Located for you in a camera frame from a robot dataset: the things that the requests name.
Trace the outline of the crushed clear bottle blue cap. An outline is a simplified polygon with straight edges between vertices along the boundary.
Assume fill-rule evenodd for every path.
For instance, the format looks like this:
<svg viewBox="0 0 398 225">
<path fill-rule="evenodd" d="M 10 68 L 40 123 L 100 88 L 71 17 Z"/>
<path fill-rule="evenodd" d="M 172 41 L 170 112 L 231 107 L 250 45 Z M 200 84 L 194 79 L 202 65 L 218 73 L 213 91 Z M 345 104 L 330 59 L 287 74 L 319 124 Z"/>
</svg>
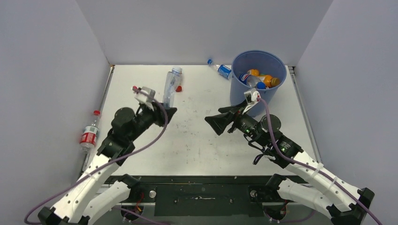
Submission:
<svg viewBox="0 0 398 225">
<path fill-rule="evenodd" d="M 164 94 L 163 94 L 163 105 L 166 109 L 173 107 L 174 95 L 177 87 L 182 82 L 182 68 L 174 66 L 171 71 L 167 73 Z"/>
</svg>

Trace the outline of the red cap red label bottle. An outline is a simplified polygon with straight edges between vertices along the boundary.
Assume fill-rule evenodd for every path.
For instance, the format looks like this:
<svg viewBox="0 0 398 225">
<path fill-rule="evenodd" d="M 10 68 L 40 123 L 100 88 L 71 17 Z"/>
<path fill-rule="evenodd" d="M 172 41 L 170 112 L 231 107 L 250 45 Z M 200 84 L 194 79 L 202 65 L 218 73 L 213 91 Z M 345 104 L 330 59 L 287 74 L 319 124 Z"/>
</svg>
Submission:
<svg viewBox="0 0 398 225">
<path fill-rule="evenodd" d="M 92 117 L 87 126 L 85 126 L 83 134 L 80 139 L 80 147 L 83 152 L 89 152 L 95 147 L 97 136 L 99 132 L 101 112 L 99 110 L 93 111 Z"/>
</svg>

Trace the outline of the pepsi bottle blue label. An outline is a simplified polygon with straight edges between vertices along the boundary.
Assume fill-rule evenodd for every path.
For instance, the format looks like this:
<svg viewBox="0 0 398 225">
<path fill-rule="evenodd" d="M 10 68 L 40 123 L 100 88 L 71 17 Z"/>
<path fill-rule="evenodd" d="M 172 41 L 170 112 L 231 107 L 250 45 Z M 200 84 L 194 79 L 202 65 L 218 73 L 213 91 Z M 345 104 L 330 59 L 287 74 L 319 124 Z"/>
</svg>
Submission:
<svg viewBox="0 0 398 225">
<path fill-rule="evenodd" d="M 259 77 L 248 73 L 241 74 L 239 76 L 239 81 L 251 88 L 266 89 L 265 83 Z"/>
</svg>

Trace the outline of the orange juice bottle gold cap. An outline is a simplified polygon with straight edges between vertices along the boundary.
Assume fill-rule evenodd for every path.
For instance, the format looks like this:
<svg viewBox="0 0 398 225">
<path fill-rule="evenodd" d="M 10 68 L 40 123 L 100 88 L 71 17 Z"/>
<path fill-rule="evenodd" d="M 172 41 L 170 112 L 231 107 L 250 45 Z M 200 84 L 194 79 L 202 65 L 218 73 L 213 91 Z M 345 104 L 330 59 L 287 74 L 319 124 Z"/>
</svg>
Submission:
<svg viewBox="0 0 398 225">
<path fill-rule="evenodd" d="M 271 75 L 260 75 L 259 78 L 267 88 L 276 87 L 281 83 L 279 78 L 273 77 Z"/>
</svg>

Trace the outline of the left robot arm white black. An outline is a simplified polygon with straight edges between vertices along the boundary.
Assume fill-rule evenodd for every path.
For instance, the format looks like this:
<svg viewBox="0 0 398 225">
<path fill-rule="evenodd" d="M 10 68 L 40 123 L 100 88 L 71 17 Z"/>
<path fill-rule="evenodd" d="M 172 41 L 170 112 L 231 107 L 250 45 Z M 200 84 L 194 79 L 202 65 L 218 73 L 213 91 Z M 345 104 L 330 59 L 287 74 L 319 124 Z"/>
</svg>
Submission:
<svg viewBox="0 0 398 225">
<path fill-rule="evenodd" d="M 104 182 L 132 154 L 136 153 L 134 141 L 151 125 L 165 127 L 177 108 L 164 109 L 162 104 L 140 104 L 141 112 L 124 107 L 116 111 L 112 128 L 98 148 L 98 152 L 83 175 L 52 207 L 43 207 L 38 213 L 43 225 L 92 225 L 118 203 L 139 198 L 139 181 L 123 175 L 108 190 L 97 195 Z"/>
</svg>

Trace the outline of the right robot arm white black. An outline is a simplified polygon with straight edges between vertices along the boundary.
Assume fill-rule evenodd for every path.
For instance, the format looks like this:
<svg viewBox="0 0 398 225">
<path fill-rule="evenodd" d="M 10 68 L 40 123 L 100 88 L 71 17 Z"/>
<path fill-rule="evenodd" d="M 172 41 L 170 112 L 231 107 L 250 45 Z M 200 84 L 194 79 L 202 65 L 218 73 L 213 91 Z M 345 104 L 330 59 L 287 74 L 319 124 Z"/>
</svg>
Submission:
<svg viewBox="0 0 398 225">
<path fill-rule="evenodd" d="M 359 188 L 334 175 L 322 163 L 313 159 L 281 131 L 281 122 L 270 112 L 255 120 L 245 113 L 250 106 L 242 102 L 219 109 L 219 114 L 205 117 L 217 135 L 239 130 L 249 146 L 260 150 L 279 167 L 302 178 L 300 185 L 285 176 L 275 174 L 268 181 L 268 199 L 300 203 L 326 216 L 335 225 L 360 225 L 366 216 L 375 217 L 370 205 L 375 196 L 369 188 Z"/>
</svg>

